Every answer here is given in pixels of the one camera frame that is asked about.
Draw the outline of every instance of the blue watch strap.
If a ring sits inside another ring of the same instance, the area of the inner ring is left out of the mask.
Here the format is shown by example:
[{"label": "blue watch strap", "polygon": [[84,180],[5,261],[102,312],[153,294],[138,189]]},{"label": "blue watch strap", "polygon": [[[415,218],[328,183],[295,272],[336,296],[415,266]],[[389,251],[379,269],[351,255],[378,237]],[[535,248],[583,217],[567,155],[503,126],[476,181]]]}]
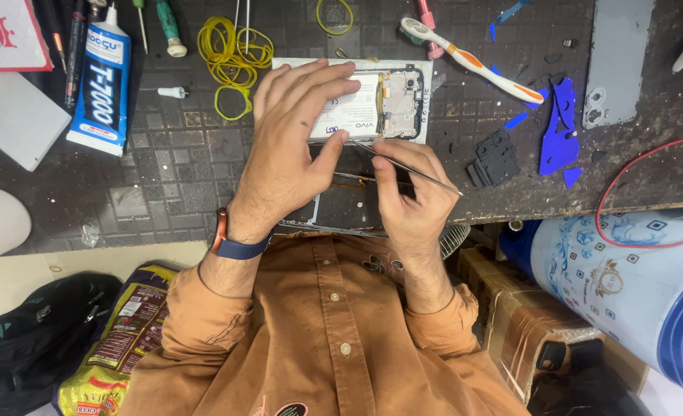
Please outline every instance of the blue watch strap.
[{"label": "blue watch strap", "polygon": [[221,241],[216,255],[218,257],[232,258],[233,260],[249,260],[255,258],[267,249],[275,230],[270,231],[267,237],[256,244],[242,244],[231,240]]}]

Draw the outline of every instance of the green screwdriver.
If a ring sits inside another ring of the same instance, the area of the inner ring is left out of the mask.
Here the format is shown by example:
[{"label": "green screwdriver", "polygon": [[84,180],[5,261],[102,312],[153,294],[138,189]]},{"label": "green screwdriver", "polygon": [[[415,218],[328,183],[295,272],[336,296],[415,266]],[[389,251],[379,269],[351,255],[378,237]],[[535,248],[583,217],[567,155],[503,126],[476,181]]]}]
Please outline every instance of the green screwdriver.
[{"label": "green screwdriver", "polygon": [[141,37],[144,39],[144,51],[148,55],[149,46],[146,44],[146,31],[144,30],[144,16],[141,14],[141,9],[144,8],[144,0],[133,0],[133,5],[139,9],[139,21],[141,22]]},{"label": "green screwdriver", "polygon": [[188,48],[180,42],[180,33],[177,31],[177,20],[174,18],[174,14],[172,13],[169,3],[167,3],[167,0],[156,0],[156,12],[159,14],[161,29],[167,36],[167,53],[175,58],[187,55]]}]

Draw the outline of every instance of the brown shirt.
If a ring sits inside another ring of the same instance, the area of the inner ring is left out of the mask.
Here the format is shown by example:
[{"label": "brown shirt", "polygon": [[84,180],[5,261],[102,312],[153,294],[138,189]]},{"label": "brown shirt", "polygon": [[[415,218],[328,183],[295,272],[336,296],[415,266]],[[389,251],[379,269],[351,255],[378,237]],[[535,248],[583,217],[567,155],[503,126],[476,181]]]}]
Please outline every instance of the brown shirt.
[{"label": "brown shirt", "polygon": [[420,315],[382,239],[273,241],[252,299],[181,272],[161,347],[133,369],[119,416],[524,415],[470,326],[465,285]]}]

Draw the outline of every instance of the white toothbrush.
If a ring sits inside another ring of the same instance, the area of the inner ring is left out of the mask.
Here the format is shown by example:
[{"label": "white toothbrush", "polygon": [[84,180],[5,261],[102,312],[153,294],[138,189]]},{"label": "white toothbrush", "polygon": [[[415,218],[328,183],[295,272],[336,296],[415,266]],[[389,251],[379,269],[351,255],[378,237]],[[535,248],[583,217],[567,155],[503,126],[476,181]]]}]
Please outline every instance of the white toothbrush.
[{"label": "white toothbrush", "polygon": [[542,104],[544,102],[544,97],[542,97],[538,92],[530,90],[522,85],[516,84],[508,79],[503,78],[500,75],[495,75],[491,70],[485,67],[478,59],[470,52],[466,52],[462,49],[457,49],[453,43],[448,42],[445,38],[432,32],[431,29],[426,27],[423,23],[415,20],[413,18],[402,18],[401,28],[411,35],[423,39],[425,41],[431,41],[439,46],[443,47],[454,59],[466,67],[468,70],[475,72],[476,74],[482,75],[490,81],[495,86],[501,88],[503,91],[508,92],[512,96],[526,101],[528,103]]}]

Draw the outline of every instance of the wristwatch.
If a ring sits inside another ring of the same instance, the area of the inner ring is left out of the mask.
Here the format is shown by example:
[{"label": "wristwatch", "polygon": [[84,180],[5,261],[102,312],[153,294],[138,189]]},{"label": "wristwatch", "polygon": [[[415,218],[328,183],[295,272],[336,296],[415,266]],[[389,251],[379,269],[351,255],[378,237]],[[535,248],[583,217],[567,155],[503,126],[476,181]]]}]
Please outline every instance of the wristwatch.
[{"label": "wristwatch", "polygon": [[270,239],[274,230],[270,231],[267,237],[256,244],[237,243],[226,239],[226,230],[228,224],[228,214],[226,208],[220,208],[216,212],[216,226],[211,227],[215,230],[207,238],[207,245],[210,247],[210,252],[218,257],[232,258],[233,260],[249,260],[262,254],[267,246],[270,244]]}]

